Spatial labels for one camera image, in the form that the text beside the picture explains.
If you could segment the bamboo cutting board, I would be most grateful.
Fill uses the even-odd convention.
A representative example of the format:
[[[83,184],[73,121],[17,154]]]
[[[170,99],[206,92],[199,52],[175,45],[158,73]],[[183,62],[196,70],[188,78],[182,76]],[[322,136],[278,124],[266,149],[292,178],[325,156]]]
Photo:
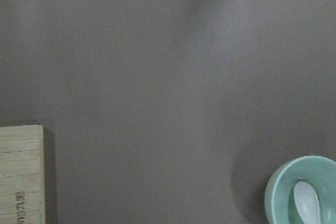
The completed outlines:
[[[44,130],[1,128],[1,223],[45,223]]]

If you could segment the mint green bowl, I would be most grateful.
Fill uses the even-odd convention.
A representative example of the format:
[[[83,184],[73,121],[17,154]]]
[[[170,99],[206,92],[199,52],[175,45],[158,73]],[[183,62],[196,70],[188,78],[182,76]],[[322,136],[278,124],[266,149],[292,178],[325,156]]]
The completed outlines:
[[[295,184],[308,182],[317,193],[322,223],[335,223],[335,161],[303,156],[281,165],[267,183],[264,206],[269,223],[302,223],[293,195]]]

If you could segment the white ceramic spoon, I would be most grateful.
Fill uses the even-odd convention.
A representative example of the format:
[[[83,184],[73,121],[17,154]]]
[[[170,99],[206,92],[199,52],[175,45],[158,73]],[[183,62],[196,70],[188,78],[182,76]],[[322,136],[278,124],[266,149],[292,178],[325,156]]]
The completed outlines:
[[[321,223],[320,205],[315,189],[305,181],[297,182],[293,190],[296,209],[303,223]]]

